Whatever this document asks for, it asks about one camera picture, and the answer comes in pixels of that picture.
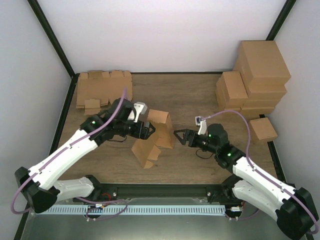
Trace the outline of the brown cardboard box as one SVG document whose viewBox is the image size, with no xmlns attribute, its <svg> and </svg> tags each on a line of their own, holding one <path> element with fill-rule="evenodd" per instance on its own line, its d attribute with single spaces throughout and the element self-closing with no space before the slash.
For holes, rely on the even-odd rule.
<svg viewBox="0 0 320 240">
<path fill-rule="evenodd" d="M 175 145 L 174 129 L 169 112 L 150 109 L 147 120 L 155 127 L 147 140 L 137 139 L 131 151 L 144 169 L 151 168 L 161 153 L 159 147 L 173 149 Z"/>
</svg>

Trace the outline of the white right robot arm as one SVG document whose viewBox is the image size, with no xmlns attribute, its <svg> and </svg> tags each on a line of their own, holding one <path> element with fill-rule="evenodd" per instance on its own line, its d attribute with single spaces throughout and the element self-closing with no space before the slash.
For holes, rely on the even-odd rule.
<svg viewBox="0 0 320 240">
<path fill-rule="evenodd" d="M 319 215 L 311 194 L 303 187 L 296 189 L 273 177 L 247 155 L 230 144 L 221 124 L 211 124 L 204 131 L 175 130 L 182 145 L 210 152 L 218 165 L 232 173 L 233 180 L 222 188 L 223 198 L 229 202 L 243 200 L 271 217 L 290 239 L 299 240 L 319 231 Z"/>
</svg>

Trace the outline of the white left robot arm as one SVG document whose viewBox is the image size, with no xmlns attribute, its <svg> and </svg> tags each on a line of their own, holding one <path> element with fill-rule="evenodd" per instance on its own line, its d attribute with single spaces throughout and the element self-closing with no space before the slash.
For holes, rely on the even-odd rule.
<svg viewBox="0 0 320 240">
<path fill-rule="evenodd" d="M 46 159 L 29 169 L 20 167 L 15 172 L 18 192 L 35 213 L 45 212 L 56 202 L 67 199 L 97 202 L 102 196 L 102 184 L 93 175 L 73 180 L 60 180 L 60 176 L 114 136 L 147 140 L 156 131 L 150 122 L 139 120 L 147 109 L 143 102 L 132 103 L 118 98 L 109 109 L 88 117 L 73 136 Z"/>
</svg>

